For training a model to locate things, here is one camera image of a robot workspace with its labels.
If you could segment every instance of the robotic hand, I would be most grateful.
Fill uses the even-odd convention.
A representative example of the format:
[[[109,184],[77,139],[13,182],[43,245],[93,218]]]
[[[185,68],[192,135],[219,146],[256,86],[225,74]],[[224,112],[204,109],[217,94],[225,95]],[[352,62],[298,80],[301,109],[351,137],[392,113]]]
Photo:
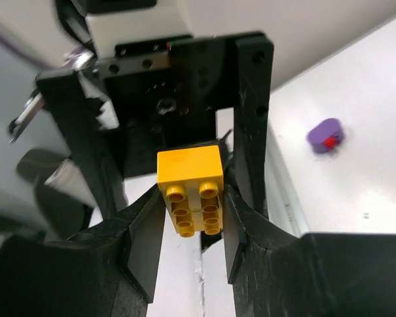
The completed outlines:
[[[36,99],[57,123],[104,220],[65,242],[0,234],[0,316],[145,316],[165,209],[173,209],[157,185],[126,207],[121,182],[156,172],[158,153],[208,146],[219,149],[219,220],[237,316],[396,313],[396,236],[296,238],[268,220],[273,44],[264,34],[194,38],[180,0],[56,3],[64,29],[76,33],[62,16],[69,12],[91,40],[74,36],[85,49],[78,66],[39,74]],[[100,129],[85,82],[112,101],[117,129]],[[215,129],[215,112],[229,107],[233,155]],[[17,127],[32,118],[22,117]],[[389,270],[376,277],[377,265]]]

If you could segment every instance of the purple block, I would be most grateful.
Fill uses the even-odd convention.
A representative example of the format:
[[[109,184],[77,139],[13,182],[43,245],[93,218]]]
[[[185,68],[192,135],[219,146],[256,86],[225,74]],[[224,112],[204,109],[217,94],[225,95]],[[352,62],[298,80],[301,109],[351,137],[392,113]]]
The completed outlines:
[[[343,141],[345,135],[338,119],[326,119],[313,128],[306,139],[315,153],[327,153]]]

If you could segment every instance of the table surface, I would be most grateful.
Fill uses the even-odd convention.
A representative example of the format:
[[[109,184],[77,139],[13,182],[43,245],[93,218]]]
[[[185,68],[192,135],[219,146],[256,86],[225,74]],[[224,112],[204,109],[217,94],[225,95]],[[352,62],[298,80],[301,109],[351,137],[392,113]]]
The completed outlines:
[[[316,155],[306,135],[327,118],[346,139]],[[396,232],[396,19],[274,92],[269,119],[303,228]]]

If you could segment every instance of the lego brick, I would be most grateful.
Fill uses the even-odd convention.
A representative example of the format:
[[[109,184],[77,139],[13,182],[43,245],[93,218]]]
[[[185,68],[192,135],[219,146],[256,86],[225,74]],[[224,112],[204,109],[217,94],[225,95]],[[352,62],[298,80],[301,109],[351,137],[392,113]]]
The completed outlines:
[[[159,152],[157,184],[180,236],[217,234],[223,228],[223,168],[217,145]]]

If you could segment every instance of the red object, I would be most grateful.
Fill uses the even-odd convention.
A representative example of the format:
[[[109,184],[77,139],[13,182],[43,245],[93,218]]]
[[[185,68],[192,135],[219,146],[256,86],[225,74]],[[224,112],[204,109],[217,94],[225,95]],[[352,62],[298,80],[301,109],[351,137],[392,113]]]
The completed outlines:
[[[325,147],[331,150],[333,147],[337,145],[337,141],[334,137],[328,137],[326,140],[323,141]]]

